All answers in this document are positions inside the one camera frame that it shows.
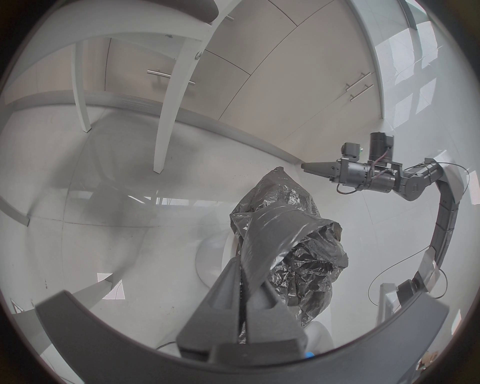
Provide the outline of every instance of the robotic arm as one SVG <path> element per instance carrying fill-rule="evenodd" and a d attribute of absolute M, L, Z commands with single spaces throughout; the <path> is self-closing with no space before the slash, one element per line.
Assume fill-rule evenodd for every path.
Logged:
<path fill-rule="evenodd" d="M 392 291 L 384 292 L 391 308 L 393 302 L 403 305 L 420 290 L 432 290 L 440 276 L 439 268 L 452 238 L 458 206 L 464 192 L 458 167 L 454 165 L 447 151 L 425 158 L 423 163 L 414 167 L 402 169 L 402 164 L 392 161 L 393 143 L 393 136 L 374 132 L 370 135 L 370 155 L 367 163 L 358 162 L 359 144 L 345 143 L 339 160 L 301 165 L 305 172 L 329 178 L 331 182 L 337 183 L 337 190 L 340 184 L 355 188 L 352 192 L 338 190 L 341 194 L 362 190 L 389 193 L 393 190 L 405 200 L 413 201 L 426 187 L 436 183 L 440 191 L 440 204 L 432 241 L 415 276 L 396 287 L 396 294 Z M 382 315 L 379 313 L 379 320 L 383 321 L 393 314 L 393 311 L 390 312 L 388 314 L 384 311 Z"/>

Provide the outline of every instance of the crumpled plastic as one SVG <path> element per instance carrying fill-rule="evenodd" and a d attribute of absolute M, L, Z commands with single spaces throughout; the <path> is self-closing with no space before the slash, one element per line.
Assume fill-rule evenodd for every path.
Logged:
<path fill-rule="evenodd" d="M 268 278 L 302 326 L 328 307 L 332 283 L 348 266 L 342 227 L 320 216 L 312 196 L 283 167 L 242 198 L 230 214 L 230 226 L 242 248 L 247 289 Z"/>

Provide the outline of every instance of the cabinet handle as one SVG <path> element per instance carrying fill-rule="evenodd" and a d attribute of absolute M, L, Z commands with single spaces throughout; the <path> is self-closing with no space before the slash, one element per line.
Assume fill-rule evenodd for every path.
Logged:
<path fill-rule="evenodd" d="M 356 82 L 354 82 L 352 85 L 348 85 L 347 84 L 347 87 L 345 88 L 345 91 L 348 91 L 351 87 L 353 86 L 356 86 L 359 82 L 361 82 L 365 77 L 371 75 L 372 73 L 371 72 L 368 72 L 367 74 L 364 74 L 363 72 L 361 73 L 362 74 L 362 77 L 360 79 L 358 79 Z"/>
<path fill-rule="evenodd" d="M 163 73 L 163 72 L 159 72 L 159 71 L 152 71 L 150 69 L 147 69 L 147 73 L 150 74 L 150 75 L 157 75 L 157 76 L 160 76 L 160 77 L 166 77 L 167 79 L 172 77 L 172 75 L 169 75 L 168 73 Z M 195 85 L 195 81 L 189 80 L 188 84 L 189 85 Z"/>
<path fill-rule="evenodd" d="M 372 87 L 373 87 L 373 84 L 372 84 L 372 85 L 370 85 L 370 86 L 368 86 L 367 84 L 365 84 L 365 86 L 366 86 L 366 88 L 365 88 L 363 91 L 361 91 L 361 92 L 360 92 L 358 95 L 355 95 L 355 96 L 353 96 L 353 95 L 350 95 L 350 96 L 351 96 L 351 99 L 350 99 L 350 101 L 353 101 L 353 100 L 355 100 L 355 99 L 356 99 L 358 96 L 360 96 L 362 93 L 365 93 L 365 92 L 367 92 L 367 91 L 368 91 L 370 88 L 372 88 Z"/>

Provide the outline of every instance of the garbage bag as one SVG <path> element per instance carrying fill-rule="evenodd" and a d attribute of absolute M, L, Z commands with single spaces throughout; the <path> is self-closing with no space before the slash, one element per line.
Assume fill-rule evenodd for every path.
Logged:
<path fill-rule="evenodd" d="M 320 216 L 312 196 L 283 167 L 240 200 L 230 225 L 241 246 L 247 295 L 268 279 L 302 326 L 330 304 L 332 283 L 348 266 L 342 227 Z"/>

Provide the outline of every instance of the metal drawer handle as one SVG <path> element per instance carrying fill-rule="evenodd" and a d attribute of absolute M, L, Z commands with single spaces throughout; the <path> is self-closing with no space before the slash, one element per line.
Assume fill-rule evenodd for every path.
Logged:
<path fill-rule="evenodd" d="M 360 96 L 362 93 L 365 93 L 365 92 L 367 92 L 367 91 L 368 91 L 370 88 L 372 88 L 372 87 L 373 87 L 373 84 L 372 84 L 372 85 L 370 85 L 370 86 L 368 86 L 367 84 L 365 84 L 365 86 L 366 86 L 366 88 L 365 88 L 363 91 L 361 91 L 361 92 L 360 92 L 358 95 L 355 95 L 355 96 L 353 96 L 353 95 L 350 95 L 350 96 L 351 96 L 351 99 L 350 99 L 350 101 L 353 101 L 353 100 L 355 100 L 355 99 L 356 99 L 358 96 Z"/>
<path fill-rule="evenodd" d="M 351 87 L 354 87 L 356 86 L 359 82 L 361 82 L 365 77 L 371 75 L 372 73 L 371 72 L 368 72 L 367 74 L 364 74 L 363 72 L 361 73 L 362 74 L 362 77 L 360 79 L 358 79 L 356 82 L 354 82 L 352 85 L 348 85 L 347 84 L 347 87 L 345 88 L 345 91 L 348 91 Z"/>
<path fill-rule="evenodd" d="M 163 73 L 163 72 L 159 72 L 159 71 L 152 71 L 150 69 L 147 69 L 147 73 L 150 74 L 150 75 L 157 75 L 157 76 L 161 76 L 161 77 L 166 77 L 167 79 L 172 77 L 172 75 L 169 75 L 168 73 Z M 195 85 L 195 81 L 189 80 L 188 84 Z"/>

